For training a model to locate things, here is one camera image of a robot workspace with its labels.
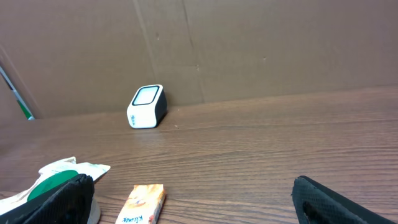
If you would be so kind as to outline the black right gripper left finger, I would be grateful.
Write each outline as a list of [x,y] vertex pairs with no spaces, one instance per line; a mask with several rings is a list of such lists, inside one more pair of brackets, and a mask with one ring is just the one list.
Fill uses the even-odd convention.
[[1,215],[1,223],[86,224],[90,217],[94,192],[93,178],[78,174]]

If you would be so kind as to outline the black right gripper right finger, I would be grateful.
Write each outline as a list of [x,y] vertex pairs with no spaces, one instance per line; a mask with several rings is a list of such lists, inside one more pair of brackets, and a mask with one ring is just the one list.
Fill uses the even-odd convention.
[[300,224],[394,224],[304,175],[294,180],[292,201]]

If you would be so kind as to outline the white plastic pouch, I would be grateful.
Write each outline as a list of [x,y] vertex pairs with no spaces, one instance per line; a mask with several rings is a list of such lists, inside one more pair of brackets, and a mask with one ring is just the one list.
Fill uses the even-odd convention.
[[30,193],[43,181],[50,178],[51,176],[58,174],[66,170],[74,170],[78,174],[86,174],[98,180],[102,175],[110,170],[110,166],[103,164],[90,164],[89,162],[77,163],[76,157],[69,157],[47,164],[46,166],[39,169],[39,178],[35,183],[27,190],[20,192],[12,197],[8,197],[1,200],[1,215],[21,206],[28,201]]

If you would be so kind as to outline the orange tissue pack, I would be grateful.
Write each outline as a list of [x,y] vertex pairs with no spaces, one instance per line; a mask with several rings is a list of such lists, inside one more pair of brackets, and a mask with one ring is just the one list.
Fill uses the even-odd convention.
[[165,198],[163,184],[135,185],[115,224],[157,224]]

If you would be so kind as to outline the green lid jar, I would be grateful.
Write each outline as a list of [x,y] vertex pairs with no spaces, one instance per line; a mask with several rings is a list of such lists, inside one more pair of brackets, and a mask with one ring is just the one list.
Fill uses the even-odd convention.
[[[65,170],[51,175],[49,178],[43,180],[41,183],[36,185],[27,197],[27,201],[31,201],[38,196],[52,190],[55,187],[63,184],[64,182],[77,176],[78,172],[75,170]],[[101,210],[95,198],[93,198],[90,208],[90,216],[87,224],[97,224],[100,220]]]

